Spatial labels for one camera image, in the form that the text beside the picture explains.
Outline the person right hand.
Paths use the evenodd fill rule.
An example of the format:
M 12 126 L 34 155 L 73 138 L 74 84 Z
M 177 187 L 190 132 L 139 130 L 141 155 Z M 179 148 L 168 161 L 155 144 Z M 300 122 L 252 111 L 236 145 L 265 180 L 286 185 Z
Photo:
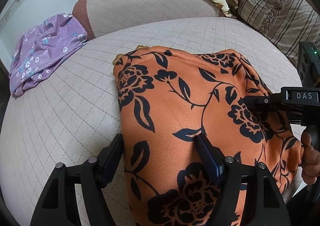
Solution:
M 306 129 L 302 132 L 301 143 L 303 147 L 302 179 L 307 185 L 312 185 L 319 177 L 319 151 L 311 145 L 311 135 Z

